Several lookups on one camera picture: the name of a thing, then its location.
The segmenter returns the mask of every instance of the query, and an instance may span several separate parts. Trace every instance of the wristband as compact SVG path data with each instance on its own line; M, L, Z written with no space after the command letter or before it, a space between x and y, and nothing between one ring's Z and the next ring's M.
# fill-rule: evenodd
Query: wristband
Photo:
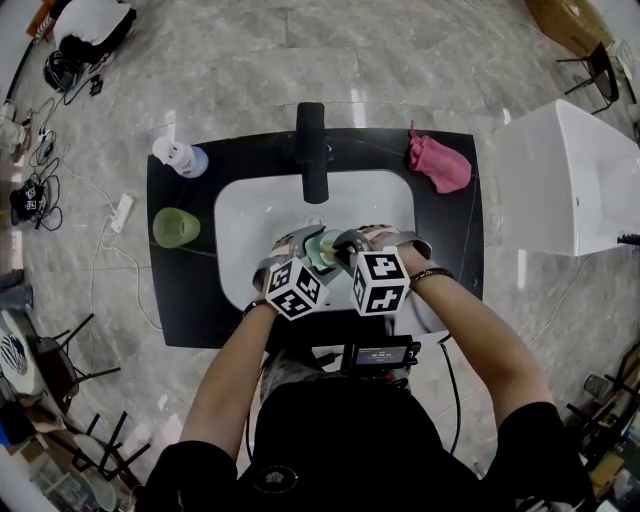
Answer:
M263 304L269 304L267 299L256 299L253 302L250 302L249 305L246 308L244 308L244 311L242 312L242 318L247 316L253 308L262 306Z
M429 277L429 276L447 276L453 279L454 281L456 280L453 274L449 272L446 268L441 268L441 267L428 268L426 270L423 270L422 272L418 272L417 274L411 276L410 278L411 282L409 286L413 287L418 281L420 281L420 279L422 279L423 277Z

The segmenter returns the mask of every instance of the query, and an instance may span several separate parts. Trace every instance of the marble floor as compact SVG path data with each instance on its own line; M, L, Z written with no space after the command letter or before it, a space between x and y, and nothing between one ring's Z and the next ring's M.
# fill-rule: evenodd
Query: marble floor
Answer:
M65 161L74 173L93 179L112 202L123 192L136 196L126 230L105 237L105 244L138 262L141 305L153 322L159 320L145 172L154 138L169 133L196 143L291 130L298 102L321 101L328 127L406 128L413 119L420 129L473 134L485 220L484 300L529 344L561 410L569 400L579 403L586 376L611 371L637 336L640 289L630 248L569 258L501 245L492 133L562 96L584 73L579 65L555 63L569 52L537 29L523 1L131 1L138 9L136 33L104 70L102 93L80 94L60 106L49 126L57 132L58 150L68 145ZM27 62L15 95L21 115L52 96L42 80L52 50L44 43ZM587 91L571 97L588 110L597 99ZM600 117L630 133L622 105ZM3 166L0 179L20 172L29 171ZM25 228L13 233L11 247L22 249L41 334L72 327L89 314L95 266L94 342L82 333L71 357L81 368L117 363L122 372L83 384L70 419L86 427L99 412L107 420L100 426L104 433L126 409L125 451L148 439L153 445L134 465L144 481L160 451L178 438L215 351L165 346L162 332L138 310L134 264L102 248L92 263L109 201L67 169L58 174L61 229ZM463 398L456 455L486 468L496 448L491 402L453 344L450 351ZM450 443L454 399L438 347L424 347L411 384Z

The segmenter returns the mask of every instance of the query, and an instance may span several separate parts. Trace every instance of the pink towel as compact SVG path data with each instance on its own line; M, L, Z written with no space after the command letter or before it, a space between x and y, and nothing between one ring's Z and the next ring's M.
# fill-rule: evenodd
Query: pink towel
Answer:
M412 171L425 173L436 186L439 194L448 194L466 187L471 181L471 164L457 151L443 146L431 137L418 137L413 129L409 130L411 137Z

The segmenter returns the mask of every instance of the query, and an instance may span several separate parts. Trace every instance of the faucet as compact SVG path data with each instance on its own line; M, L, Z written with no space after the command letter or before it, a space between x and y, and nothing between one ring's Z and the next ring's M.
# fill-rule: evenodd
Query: faucet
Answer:
M329 199L325 138L324 105L300 103L293 156L300 165L304 200L310 204L324 203Z

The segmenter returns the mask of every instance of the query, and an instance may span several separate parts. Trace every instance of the white sink basin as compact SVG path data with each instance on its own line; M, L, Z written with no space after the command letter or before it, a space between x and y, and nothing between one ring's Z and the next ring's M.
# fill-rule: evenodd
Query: white sink basin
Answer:
M366 224L415 229L409 185L385 170L329 173L329 200L304 202L300 175L234 181L216 200L218 265L227 299L243 310L256 298L251 284L256 267L282 236L312 224L346 230ZM351 278L342 272L329 284L320 311L353 309Z

